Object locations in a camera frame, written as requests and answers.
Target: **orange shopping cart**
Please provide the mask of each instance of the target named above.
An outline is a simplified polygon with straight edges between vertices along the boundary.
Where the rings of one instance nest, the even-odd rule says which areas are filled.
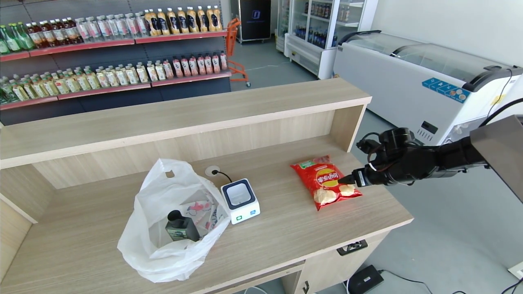
[[[234,45],[236,44],[236,34],[238,33],[238,26],[240,26],[240,24],[241,22],[237,18],[229,21],[229,23],[227,24],[227,36],[225,37],[227,61],[232,75],[241,74],[243,76],[243,78],[232,78],[231,82],[245,82],[245,85],[247,87],[251,87],[251,83],[249,82],[249,75],[245,73],[245,67],[240,63],[231,61],[231,56],[234,52]]]

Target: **bag of chips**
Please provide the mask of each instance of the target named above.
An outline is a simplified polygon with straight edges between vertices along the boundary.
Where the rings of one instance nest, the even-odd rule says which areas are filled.
[[[344,176],[331,162],[329,155],[292,164],[291,167],[311,192],[317,210],[334,202],[361,196],[353,185],[338,183]]]

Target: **chest freezer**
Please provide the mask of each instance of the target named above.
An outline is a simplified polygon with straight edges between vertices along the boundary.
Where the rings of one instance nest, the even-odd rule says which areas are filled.
[[[334,74],[372,95],[368,109],[422,144],[441,145],[469,135],[523,73],[478,56],[381,33],[342,38]]]

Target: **wooden counter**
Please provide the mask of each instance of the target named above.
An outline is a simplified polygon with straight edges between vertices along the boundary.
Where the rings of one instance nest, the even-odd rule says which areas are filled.
[[[348,151],[369,101],[332,79],[4,127],[2,179],[12,180],[0,191],[33,225],[2,293],[234,293],[281,277],[297,294],[305,282],[313,293],[347,279],[412,216],[381,186],[316,211],[289,164],[330,154],[344,173],[359,168]],[[218,165],[233,179],[246,177],[260,203],[261,214],[229,225],[186,281],[154,284],[116,249],[158,157],[186,160],[200,175]],[[24,177],[30,185],[16,182]],[[363,239],[367,248],[337,255]]]

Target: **freezer handle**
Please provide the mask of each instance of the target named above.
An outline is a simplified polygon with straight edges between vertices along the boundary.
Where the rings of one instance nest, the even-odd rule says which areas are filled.
[[[348,33],[345,36],[343,36],[343,38],[340,39],[340,41],[338,42],[338,45],[341,45],[341,44],[347,42],[347,40],[352,38],[353,36],[366,36],[366,35],[370,35],[372,33],[381,33],[381,30],[357,31],[357,32]]]

